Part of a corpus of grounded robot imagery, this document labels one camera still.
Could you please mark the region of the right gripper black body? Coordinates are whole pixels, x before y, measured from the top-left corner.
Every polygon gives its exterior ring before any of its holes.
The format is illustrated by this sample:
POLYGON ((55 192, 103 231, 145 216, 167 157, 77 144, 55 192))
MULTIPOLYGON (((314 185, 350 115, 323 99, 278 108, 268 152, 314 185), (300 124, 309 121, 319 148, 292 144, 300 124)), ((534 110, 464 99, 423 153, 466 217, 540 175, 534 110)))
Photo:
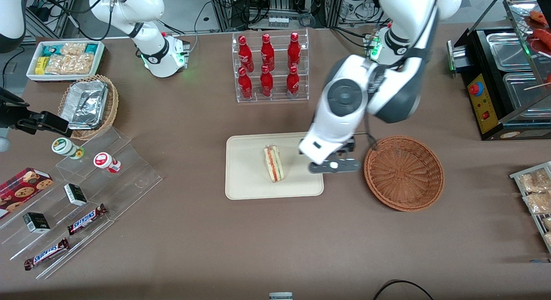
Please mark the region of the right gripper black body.
POLYGON ((2 129, 29 129, 18 122, 29 117, 29 103, 4 88, 0 89, 0 127, 2 129))

